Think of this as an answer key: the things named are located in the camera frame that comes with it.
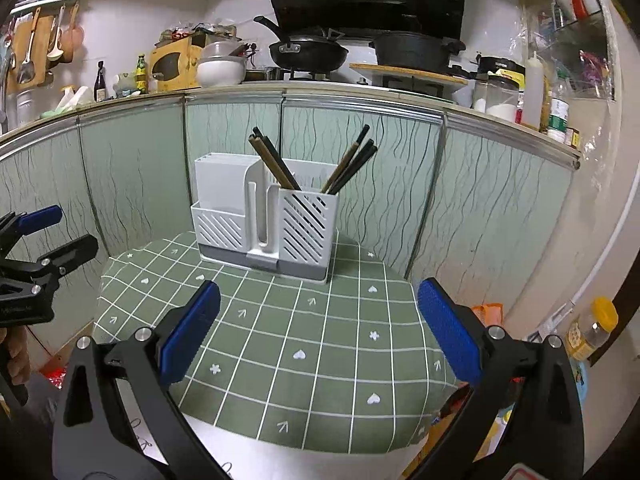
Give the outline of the person's left hand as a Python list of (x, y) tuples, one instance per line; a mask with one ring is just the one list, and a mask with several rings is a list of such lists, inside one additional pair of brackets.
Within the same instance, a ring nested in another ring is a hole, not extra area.
[(27, 330), (24, 326), (2, 328), (1, 343), (9, 352), (6, 366), (14, 386), (24, 385), (30, 376), (30, 361), (27, 348)]

